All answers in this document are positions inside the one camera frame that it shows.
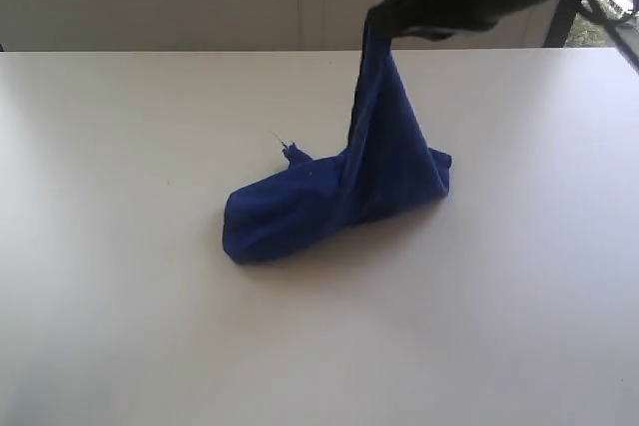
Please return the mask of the blue towel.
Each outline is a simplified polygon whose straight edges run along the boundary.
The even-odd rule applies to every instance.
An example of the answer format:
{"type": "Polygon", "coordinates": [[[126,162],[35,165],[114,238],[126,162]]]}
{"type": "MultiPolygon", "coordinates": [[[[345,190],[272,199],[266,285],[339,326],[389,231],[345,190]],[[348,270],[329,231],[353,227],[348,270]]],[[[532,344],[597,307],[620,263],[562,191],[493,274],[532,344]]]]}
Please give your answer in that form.
{"type": "Polygon", "coordinates": [[[277,260],[350,226],[375,222],[445,198],[452,157],[430,147],[391,53],[362,31],[345,148],[314,159],[283,146],[288,166],[232,192],[222,246],[237,264],[277,260]]]}

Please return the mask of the dark window frame post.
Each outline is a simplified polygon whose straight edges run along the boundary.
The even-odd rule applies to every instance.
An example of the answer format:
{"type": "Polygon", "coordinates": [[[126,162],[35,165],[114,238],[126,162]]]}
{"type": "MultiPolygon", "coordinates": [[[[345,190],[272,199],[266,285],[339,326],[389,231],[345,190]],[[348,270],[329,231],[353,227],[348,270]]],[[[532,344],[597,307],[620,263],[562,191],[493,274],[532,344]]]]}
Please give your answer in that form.
{"type": "Polygon", "coordinates": [[[544,48],[563,48],[577,15],[578,0],[560,0],[543,43],[544,48]]]}

